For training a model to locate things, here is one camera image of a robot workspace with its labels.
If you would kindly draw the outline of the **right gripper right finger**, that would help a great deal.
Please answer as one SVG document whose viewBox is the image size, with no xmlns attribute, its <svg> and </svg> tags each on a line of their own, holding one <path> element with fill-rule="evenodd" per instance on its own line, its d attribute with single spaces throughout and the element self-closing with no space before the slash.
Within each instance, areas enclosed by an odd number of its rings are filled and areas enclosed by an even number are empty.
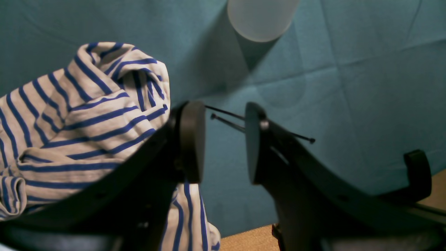
<svg viewBox="0 0 446 251">
<path fill-rule="evenodd" d="M 444 251 L 445 214 L 370 196 L 332 173 L 254 102 L 247 165 L 274 200 L 285 251 Z"/>
</svg>

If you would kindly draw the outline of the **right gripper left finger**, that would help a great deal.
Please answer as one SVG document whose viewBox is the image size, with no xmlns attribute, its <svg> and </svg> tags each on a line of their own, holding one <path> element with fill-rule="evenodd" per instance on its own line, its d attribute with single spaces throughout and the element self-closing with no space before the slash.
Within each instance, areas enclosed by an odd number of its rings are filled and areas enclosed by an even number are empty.
<svg viewBox="0 0 446 251">
<path fill-rule="evenodd" d="M 174 189 L 200 183 L 204 103 L 187 101 L 125 163 L 83 191 L 1 223 L 5 251 L 156 251 Z"/>
</svg>

